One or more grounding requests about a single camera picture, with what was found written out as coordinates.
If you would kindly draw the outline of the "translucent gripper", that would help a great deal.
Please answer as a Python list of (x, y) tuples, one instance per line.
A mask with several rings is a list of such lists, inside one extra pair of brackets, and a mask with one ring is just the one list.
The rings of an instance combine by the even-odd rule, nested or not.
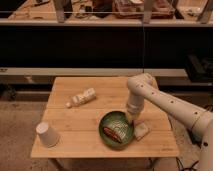
[(138, 114), (130, 112), (113, 112), (112, 128), (121, 140), (130, 140), (141, 133), (143, 128), (137, 123), (138, 117)]

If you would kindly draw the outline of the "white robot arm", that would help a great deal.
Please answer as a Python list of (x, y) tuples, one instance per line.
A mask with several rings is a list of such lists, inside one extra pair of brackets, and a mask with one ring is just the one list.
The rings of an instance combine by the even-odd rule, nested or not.
[(144, 100), (148, 100), (202, 139), (197, 171), (213, 171), (213, 112), (160, 91), (153, 82), (149, 73), (128, 78), (127, 121), (134, 122), (144, 108)]

